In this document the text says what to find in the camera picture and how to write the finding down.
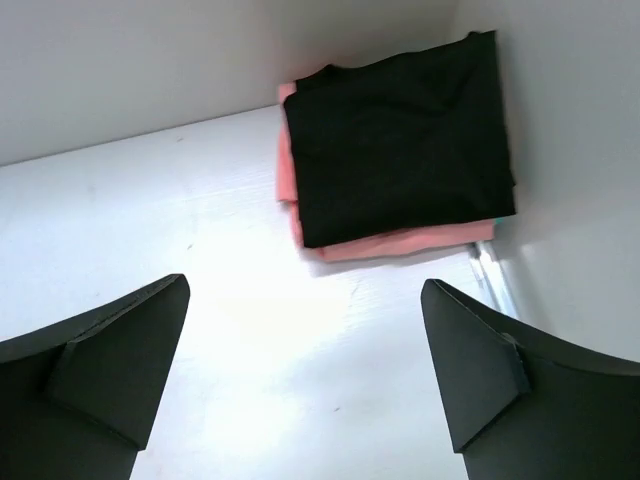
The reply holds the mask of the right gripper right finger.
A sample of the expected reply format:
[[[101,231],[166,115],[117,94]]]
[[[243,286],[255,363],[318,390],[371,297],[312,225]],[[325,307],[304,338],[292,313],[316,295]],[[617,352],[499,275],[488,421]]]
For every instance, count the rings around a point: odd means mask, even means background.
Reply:
[[[422,312],[471,479],[636,479],[639,365],[561,340],[429,279]]]

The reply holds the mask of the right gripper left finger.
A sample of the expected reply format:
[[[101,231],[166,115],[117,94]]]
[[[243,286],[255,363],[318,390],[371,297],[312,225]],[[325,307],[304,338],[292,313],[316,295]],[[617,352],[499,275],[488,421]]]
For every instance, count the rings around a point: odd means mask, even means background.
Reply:
[[[1,344],[1,476],[127,479],[146,449],[190,287],[172,274]]]

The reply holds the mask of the black t shirt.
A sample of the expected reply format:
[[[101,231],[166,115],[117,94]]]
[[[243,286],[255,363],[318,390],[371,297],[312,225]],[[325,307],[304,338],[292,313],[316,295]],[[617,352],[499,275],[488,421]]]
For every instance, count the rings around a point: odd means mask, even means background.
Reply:
[[[307,248],[516,212],[495,31],[328,65],[283,110]]]

